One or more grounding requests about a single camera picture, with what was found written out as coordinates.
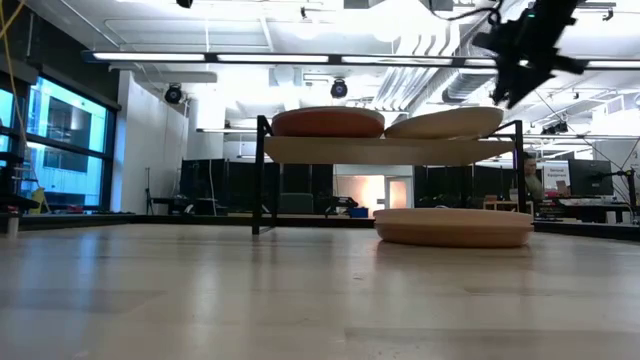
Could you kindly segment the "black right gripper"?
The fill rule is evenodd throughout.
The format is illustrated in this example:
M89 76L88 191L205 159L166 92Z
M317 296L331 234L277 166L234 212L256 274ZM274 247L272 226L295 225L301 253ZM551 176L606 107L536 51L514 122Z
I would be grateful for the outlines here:
M491 93L493 103L512 108L553 77L548 71L583 73L587 60L561 55L556 47L565 28L575 23L572 16L550 19L525 14L492 25L488 33L477 33L472 44L491 52L498 69Z

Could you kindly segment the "pale peach plate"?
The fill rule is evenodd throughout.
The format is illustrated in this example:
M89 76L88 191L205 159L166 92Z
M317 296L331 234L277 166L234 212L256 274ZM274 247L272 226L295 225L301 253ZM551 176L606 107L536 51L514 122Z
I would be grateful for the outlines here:
M504 111L476 106L434 112L394 122L388 139L477 139L493 133L502 123Z

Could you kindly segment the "tan brown plate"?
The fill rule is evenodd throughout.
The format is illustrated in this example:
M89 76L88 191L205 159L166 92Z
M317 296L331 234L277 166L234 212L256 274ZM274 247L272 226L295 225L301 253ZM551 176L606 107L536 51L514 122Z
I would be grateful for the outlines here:
M378 210L374 227L386 242L449 248L516 248L527 244L533 216L460 208Z

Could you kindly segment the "red plate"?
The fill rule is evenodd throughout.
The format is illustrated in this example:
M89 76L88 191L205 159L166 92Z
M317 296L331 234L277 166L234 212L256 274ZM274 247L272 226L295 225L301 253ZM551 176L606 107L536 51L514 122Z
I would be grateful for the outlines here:
M385 119L379 112L349 107L315 107L286 111L272 118L275 136L379 138Z

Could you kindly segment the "wooden shelf with black legs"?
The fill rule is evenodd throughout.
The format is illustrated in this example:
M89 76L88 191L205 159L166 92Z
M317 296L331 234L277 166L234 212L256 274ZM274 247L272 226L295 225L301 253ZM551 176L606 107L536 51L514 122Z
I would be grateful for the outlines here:
M256 118L253 210L250 221L254 236L278 226L303 228L370 229L371 220L346 218L278 218L280 180L274 180L274 208L263 216L263 178L265 158L282 164L411 165L466 166L486 160L508 150L515 152L518 188L518 211L523 213L524 133L520 120L499 126L481 141L382 139L382 138L311 138L275 136L265 116Z

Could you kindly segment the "white printed sign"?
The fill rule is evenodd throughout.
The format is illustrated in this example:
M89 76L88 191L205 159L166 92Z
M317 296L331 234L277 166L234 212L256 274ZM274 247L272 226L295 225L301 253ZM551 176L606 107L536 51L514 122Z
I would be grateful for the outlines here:
M542 184L545 190L558 190L558 183L571 184L567 161L544 162L542 165Z

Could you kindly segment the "person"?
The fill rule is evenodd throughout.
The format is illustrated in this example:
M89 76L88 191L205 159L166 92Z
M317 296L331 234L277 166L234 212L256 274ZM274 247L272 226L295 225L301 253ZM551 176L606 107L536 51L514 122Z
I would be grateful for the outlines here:
M540 179L537 177L536 159L527 152L523 154L523 159L525 183L528 193L533 200L542 201L544 199L544 188Z

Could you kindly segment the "black monitor on desk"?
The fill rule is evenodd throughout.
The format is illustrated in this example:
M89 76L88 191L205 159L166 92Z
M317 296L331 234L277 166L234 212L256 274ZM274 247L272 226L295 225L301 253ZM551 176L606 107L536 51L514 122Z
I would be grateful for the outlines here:
M611 163L603 160L568 161L570 191L573 196L609 196L614 194Z

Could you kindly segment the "cluttered background desk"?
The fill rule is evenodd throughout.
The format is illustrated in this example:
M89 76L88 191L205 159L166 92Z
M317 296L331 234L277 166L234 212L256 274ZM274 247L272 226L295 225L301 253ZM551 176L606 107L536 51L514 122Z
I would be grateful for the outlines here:
M603 198L549 198L537 206L544 219L574 219L583 223L634 223L640 219L637 207Z

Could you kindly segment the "white door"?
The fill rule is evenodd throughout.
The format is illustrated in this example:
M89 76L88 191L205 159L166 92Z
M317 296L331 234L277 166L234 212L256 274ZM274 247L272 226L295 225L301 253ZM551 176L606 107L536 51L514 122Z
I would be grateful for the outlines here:
M404 176L386 177L385 208L412 208L413 206L413 178Z

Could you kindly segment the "black machine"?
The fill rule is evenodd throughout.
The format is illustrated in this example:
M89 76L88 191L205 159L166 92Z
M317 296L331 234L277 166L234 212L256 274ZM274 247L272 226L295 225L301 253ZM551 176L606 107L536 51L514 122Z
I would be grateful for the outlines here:
M325 210L326 215L337 215L340 213L340 209L353 209L358 208L359 203L351 197L343 196L331 196L329 199L329 206Z

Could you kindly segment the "long ceiling light strip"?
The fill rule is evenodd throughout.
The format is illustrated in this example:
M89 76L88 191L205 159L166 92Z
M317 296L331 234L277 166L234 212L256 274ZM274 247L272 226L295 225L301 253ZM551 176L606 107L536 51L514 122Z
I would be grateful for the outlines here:
M496 62L491 58L461 56L83 51L82 58L84 61L89 63L309 64L327 66L388 66L468 69L493 69L496 67Z

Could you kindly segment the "large window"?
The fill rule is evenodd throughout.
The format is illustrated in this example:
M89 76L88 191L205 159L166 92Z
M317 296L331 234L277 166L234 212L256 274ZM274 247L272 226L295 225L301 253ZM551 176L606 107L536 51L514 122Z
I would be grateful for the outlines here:
M60 84L33 85L0 73L0 174L11 192L46 212L106 209L112 181L115 113Z

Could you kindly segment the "silver ventilation duct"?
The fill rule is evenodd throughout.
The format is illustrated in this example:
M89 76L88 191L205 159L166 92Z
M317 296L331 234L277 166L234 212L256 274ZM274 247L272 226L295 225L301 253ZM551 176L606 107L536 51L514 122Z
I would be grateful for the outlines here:
M446 103L463 103L471 94L494 78L493 74L458 73L442 91L442 100Z

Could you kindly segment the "black metal rig frame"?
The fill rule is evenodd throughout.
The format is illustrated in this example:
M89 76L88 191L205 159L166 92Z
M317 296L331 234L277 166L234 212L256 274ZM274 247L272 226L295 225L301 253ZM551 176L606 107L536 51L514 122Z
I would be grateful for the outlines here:
M0 214L0 234L9 230L14 221L19 231L53 230L125 224L212 225L251 227L248 217L169 216L169 215L34 215ZM279 217L276 227L373 229L373 219L293 218ZM597 223L566 223L534 221L536 232L630 241L640 244L640 225L607 225Z

